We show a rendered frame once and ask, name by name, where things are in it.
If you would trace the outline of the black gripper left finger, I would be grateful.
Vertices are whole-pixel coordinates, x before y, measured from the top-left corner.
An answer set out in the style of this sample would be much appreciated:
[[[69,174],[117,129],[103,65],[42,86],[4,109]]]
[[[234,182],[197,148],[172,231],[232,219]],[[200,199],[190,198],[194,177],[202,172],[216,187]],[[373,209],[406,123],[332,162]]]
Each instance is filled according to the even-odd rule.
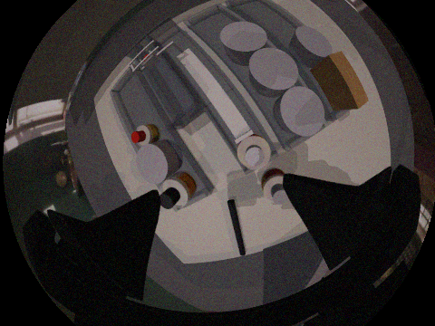
[[[51,209],[47,214],[61,239],[87,254],[127,297],[142,301],[160,204],[159,190],[153,189],[88,222]]]

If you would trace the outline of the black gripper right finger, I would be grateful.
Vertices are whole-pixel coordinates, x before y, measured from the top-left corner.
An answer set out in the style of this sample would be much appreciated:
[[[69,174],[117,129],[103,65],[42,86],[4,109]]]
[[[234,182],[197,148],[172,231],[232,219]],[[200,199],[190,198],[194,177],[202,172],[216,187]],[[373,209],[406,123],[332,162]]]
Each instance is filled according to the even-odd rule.
[[[391,181],[392,167],[362,185],[341,185],[319,178],[283,175],[283,188],[304,220],[329,271],[347,260],[377,193]]]

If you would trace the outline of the brown box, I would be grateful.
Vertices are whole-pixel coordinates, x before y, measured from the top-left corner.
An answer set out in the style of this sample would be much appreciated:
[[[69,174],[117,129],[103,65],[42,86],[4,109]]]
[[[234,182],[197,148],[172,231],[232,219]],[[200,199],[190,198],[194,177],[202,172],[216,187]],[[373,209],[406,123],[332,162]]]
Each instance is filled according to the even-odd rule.
[[[333,111],[359,109],[369,101],[358,75],[342,51],[327,55],[309,72],[322,87]]]

